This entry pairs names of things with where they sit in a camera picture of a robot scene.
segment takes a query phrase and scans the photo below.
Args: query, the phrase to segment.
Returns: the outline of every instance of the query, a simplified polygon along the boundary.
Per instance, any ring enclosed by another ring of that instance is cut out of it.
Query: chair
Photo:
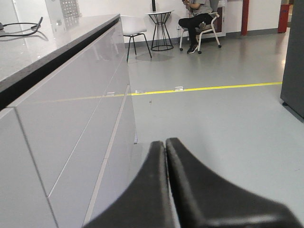
[[[210,4],[211,4],[211,8],[213,10],[212,13],[210,13],[209,15],[211,17],[213,17],[212,21],[211,21],[211,24],[210,25],[206,25],[205,28],[203,30],[200,30],[199,28],[196,28],[196,32],[197,32],[197,36],[199,36],[198,39],[198,43],[199,43],[199,48],[198,48],[198,53],[201,54],[201,50],[200,50],[200,44],[201,44],[201,36],[204,34],[204,33],[208,33],[208,32],[213,32],[214,36],[215,36],[215,39],[218,43],[218,47],[221,48],[221,44],[219,43],[219,38],[217,36],[217,33],[215,31],[215,28],[214,28],[214,22],[217,18],[219,18],[219,14],[217,13],[217,10],[218,10],[218,4],[219,3],[219,0],[210,0]],[[182,43],[182,37],[183,37],[183,33],[188,31],[187,28],[181,28],[180,30],[180,51],[183,50],[183,48],[181,47],[181,43]]]
[[[123,36],[130,38],[129,39],[128,54],[127,54],[127,62],[128,62],[128,59],[129,59],[129,50],[130,50],[131,39],[133,39],[135,54],[137,54],[134,37],[139,36],[139,35],[144,36],[144,39],[146,40],[147,48],[149,50],[150,57],[152,58],[146,36],[145,36],[144,33],[142,33],[142,32],[147,31],[147,28],[146,28],[146,25],[143,21],[143,18],[130,17],[130,16],[120,16],[120,17],[121,17],[121,21],[122,21],[122,25],[123,25]]]

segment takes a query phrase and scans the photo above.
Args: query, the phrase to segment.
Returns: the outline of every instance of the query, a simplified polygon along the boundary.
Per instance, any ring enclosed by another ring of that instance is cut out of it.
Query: red door frame
[[[241,29],[242,36],[247,35],[248,13],[249,13],[249,0],[243,0],[242,29]]]

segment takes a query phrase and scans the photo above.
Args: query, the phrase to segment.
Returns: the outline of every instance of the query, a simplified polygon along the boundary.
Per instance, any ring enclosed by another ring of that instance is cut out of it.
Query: person
[[[188,29],[191,46],[187,53],[192,54],[198,49],[195,28],[203,30],[205,25],[211,24],[212,17],[209,13],[212,13],[212,8],[210,0],[183,0],[182,3],[193,15],[191,18],[181,18],[179,20],[179,25]]]

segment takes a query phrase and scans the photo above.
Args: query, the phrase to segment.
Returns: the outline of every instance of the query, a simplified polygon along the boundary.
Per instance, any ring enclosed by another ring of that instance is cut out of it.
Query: countertop
[[[43,18],[38,32],[28,37],[0,38],[0,92],[119,18],[119,14],[54,21]],[[0,35],[27,30],[30,25],[10,25]]]

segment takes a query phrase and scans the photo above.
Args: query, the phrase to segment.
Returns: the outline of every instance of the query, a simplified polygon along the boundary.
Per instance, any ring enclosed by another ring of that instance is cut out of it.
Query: red trash bin
[[[289,4],[282,4],[280,9],[279,26],[277,28],[278,33],[286,32],[287,24],[288,24],[288,13],[289,13]]]

